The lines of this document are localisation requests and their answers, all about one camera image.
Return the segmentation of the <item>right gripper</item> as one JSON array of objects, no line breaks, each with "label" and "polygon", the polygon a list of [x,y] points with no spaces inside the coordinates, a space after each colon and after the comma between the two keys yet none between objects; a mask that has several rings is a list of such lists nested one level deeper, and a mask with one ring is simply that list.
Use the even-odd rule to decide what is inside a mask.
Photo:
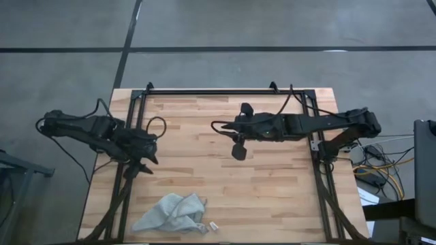
[{"label": "right gripper", "polygon": [[247,140],[282,141],[283,129],[281,117],[271,113],[254,114],[254,110],[249,103],[242,103],[239,115],[233,122],[225,122],[222,129],[233,130],[225,132],[231,137],[234,145],[232,156],[238,161],[244,161],[247,149],[244,147]]}]

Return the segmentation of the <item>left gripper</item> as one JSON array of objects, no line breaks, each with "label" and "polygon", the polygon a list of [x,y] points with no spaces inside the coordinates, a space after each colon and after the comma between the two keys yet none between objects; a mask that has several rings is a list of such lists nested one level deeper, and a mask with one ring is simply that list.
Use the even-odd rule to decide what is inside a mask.
[{"label": "left gripper", "polygon": [[[155,156],[157,152],[157,136],[149,134],[142,129],[116,129],[114,131],[115,144],[133,159],[146,158],[158,165],[159,161]],[[145,164],[136,166],[137,172],[153,175],[153,171]]]}]

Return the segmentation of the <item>light blue waffle towel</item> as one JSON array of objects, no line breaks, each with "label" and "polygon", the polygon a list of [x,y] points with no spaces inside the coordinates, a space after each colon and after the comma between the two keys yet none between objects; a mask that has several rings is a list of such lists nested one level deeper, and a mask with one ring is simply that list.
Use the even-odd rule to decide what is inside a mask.
[{"label": "light blue waffle towel", "polygon": [[167,194],[137,220],[131,230],[206,234],[209,230],[202,222],[206,204],[207,201],[202,201],[195,193],[187,196]]}]

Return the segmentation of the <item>grey metal stand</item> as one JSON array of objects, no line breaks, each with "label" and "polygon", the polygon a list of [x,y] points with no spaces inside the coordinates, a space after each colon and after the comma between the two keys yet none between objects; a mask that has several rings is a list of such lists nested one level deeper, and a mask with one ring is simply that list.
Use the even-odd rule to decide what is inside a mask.
[{"label": "grey metal stand", "polygon": [[34,174],[51,178],[55,169],[0,150],[0,245],[8,245]]}]

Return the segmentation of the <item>black power brick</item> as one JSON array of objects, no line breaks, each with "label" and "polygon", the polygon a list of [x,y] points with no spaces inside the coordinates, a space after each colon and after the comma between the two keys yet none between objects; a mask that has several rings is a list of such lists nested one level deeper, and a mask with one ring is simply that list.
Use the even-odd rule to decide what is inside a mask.
[{"label": "black power brick", "polygon": [[369,155],[371,155],[372,157],[375,157],[377,159],[381,159],[383,157],[383,154],[381,151],[379,151],[376,147],[374,146],[366,146],[364,148],[365,152]]},{"label": "black power brick", "polygon": [[357,173],[355,175],[355,179],[368,185],[374,186],[375,188],[384,187],[384,185],[386,184],[386,180],[384,177],[372,173]]}]

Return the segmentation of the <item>white paper sheet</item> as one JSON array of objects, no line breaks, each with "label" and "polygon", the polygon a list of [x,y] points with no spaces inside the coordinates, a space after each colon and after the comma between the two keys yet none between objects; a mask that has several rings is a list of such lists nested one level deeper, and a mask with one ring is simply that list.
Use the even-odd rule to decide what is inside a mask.
[{"label": "white paper sheet", "polygon": [[377,205],[379,203],[379,197],[358,187],[358,194],[362,206]]}]

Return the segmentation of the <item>black workbench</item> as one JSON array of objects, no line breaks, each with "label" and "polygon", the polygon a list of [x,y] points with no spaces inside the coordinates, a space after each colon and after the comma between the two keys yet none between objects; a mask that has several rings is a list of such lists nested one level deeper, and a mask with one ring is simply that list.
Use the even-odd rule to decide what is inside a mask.
[{"label": "black workbench", "polygon": [[436,211],[422,209],[415,199],[363,207],[366,221],[399,220],[398,245],[436,245]]}]

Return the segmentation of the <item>grey monitor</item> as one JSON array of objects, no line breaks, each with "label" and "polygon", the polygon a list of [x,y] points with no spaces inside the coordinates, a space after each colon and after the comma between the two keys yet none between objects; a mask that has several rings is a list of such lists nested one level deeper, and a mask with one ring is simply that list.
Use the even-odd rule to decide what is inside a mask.
[{"label": "grey monitor", "polygon": [[436,229],[436,121],[414,121],[415,200],[418,220]]}]

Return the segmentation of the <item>black aluminium table frame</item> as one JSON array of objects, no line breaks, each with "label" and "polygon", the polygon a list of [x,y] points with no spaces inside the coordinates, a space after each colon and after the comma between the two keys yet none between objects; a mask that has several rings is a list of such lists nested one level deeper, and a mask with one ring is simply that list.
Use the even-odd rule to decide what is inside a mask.
[{"label": "black aluminium table frame", "polygon": [[[351,165],[340,157],[335,168],[318,159],[310,140],[332,140],[339,130],[314,133],[297,142],[250,141],[244,161],[232,157],[232,140],[211,128],[232,120],[242,103],[256,112],[319,116],[334,110],[329,88],[157,89],[122,88],[113,92],[110,111],[128,127],[159,136],[153,175],[125,179],[124,163],[101,154],[78,232],[79,245],[114,244],[366,244],[368,229]],[[201,234],[133,232],[131,226],[162,197],[195,193],[207,201]],[[213,231],[209,223],[219,227]]]}]

